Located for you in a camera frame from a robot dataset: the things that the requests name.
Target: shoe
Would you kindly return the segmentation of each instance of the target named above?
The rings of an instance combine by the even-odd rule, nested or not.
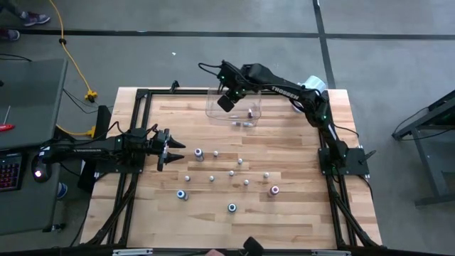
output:
[[[66,196],[68,192],[68,186],[65,183],[58,183],[57,199],[60,200]]]
[[[35,14],[31,11],[27,12],[24,18],[24,26],[33,26],[36,24],[44,24],[50,20],[50,17],[45,14]]]
[[[0,40],[6,41],[17,41],[21,37],[21,34],[17,30],[13,29],[0,29]]]

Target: red tool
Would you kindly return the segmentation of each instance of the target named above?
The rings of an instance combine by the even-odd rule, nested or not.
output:
[[[6,124],[6,120],[8,119],[10,109],[11,109],[11,106],[9,106],[8,111],[6,111],[6,116],[5,116],[5,120],[3,121],[3,124],[0,124],[0,132],[5,132],[5,131],[9,131],[10,129],[14,129],[14,125]]]

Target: person's hand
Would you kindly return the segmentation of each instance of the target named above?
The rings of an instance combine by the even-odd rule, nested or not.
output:
[[[224,256],[223,253],[221,252],[218,252],[217,250],[210,250],[210,252],[207,252],[207,254],[205,256]]]

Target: yellow cable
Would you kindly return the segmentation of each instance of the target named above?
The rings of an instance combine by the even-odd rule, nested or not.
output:
[[[63,129],[60,125],[56,125],[58,129],[61,129],[62,131],[66,132],[69,135],[74,135],[74,136],[85,136],[85,135],[90,135],[88,132],[69,132],[65,129]]]
[[[53,8],[55,9],[55,12],[57,13],[57,16],[58,16],[58,20],[60,22],[60,31],[61,31],[61,38],[62,39],[65,39],[65,35],[63,33],[63,21],[62,21],[62,16],[60,16],[60,12],[58,11],[57,9],[57,6],[54,4],[54,2],[52,0],[49,0],[50,4],[52,4]],[[71,56],[70,52],[68,51],[68,49],[66,48],[65,44],[62,42],[60,43],[63,47],[63,50],[65,50],[66,54],[68,55],[68,57],[71,59],[71,61],[73,62],[74,66],[76,67],[76,70],[77,72],[79,73],[80,77],[84,80],[84,83],[85,85],[87,86],[87,89],[88,89],[88,94],[92,94],[93,91],[92,89],[90,88],[90,86],[88,85],[88,82],[87,80],[85,79],[85,76],[82,74],[82,72],[80,72],[80,69],[79,69],[79,66],[77,65],[76,61],[74,60],[74,58]]]

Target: yellow extension cord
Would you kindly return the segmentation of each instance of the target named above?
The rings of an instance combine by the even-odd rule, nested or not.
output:
[[[63,33],[63,21],[62,21],[62,17],[60,16],[60,12],[58,11],[57,9],[57,6],[55,6],[54,2],[52,0],[49,0],[50,4],[52,4],[53,8],[55,9],[55,12],[57,13],[57,16],[58,16],[58,20],[60,22],[60,30],[61,30],[61,38],[62,39],[65,39],[65,35]],[[64,42],[61,42],[60,43],[63,47],[63,50],[66,52],[66,54],[68,55],[68,57],[71,59],[71,61],[73,62],[74,66],[76,67],[76,70],[77,72],[79,73],[80,77],[84,80],[84,83],[85,85],[87,86],[87,89],[88,89],[88,92],[87,92],[87,95],[85,96],[85,99],[87,100],[89,96],[95,98],[97,96],[97,93],[92,91],[92,89],[90,88],[90,86],[88,85],[88,82],[87,80],[85,79],[85,76],[82,74],[82,72],[80,71],[79,69],[79,66],[77,65],[76,61],[74,60],[74,58],[71,56],[70,52],[68,51],[68,49],[66,48]],[[60,125],[57,124],[57,127],[59,129],[61,129],[62,131],[66,132],[67,134],[69,135],[74,135],[74,136],[90,136],[90,137],[94,137],[95,136],[95,127],[92,127],[92,129],[90,131],[86,131],[86,132],[69,132],[67,131],[66,129],[63,129]]]

